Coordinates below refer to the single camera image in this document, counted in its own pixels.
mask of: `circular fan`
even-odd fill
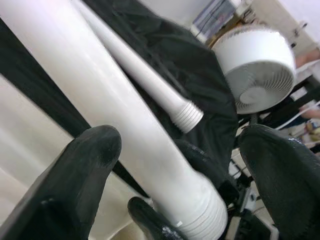
[[[247,25],[223,35],[212,48],[231,88],[238,114],[256,113],[282,101],[293,89],[295,58],[276,30]]]

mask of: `white plastic tube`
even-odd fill
[[[92,30],[117,62],[169,114],[184,133],[192,130],[204,113],[190,100],[182,97],[144,59],[142,59],[110,26],[81,0],[72,1]]]
[[[120,159],[192,240],[217,239],[224,202],[195,172],[69,0],[0,0],[0,16],[91,126],[109,124]]]

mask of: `white fan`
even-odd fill
[[[296,80],[295,58],[286,39],[262,25],[235,28],[212,48],[231,88],[238,114],[281,102]]]

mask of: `white pipe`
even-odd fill
[[[224,202],[195,172],[69,0],[0,0],[0,16],[91,126],[109,124],[120,159],[192,240],[217,239]]]
[[[81,0],[72,1],[92,30],[118,63],[168,113],[184,133],[192,130],[204,113],[190,100],[182,97],[144,59],[142,59],[110,26]]]

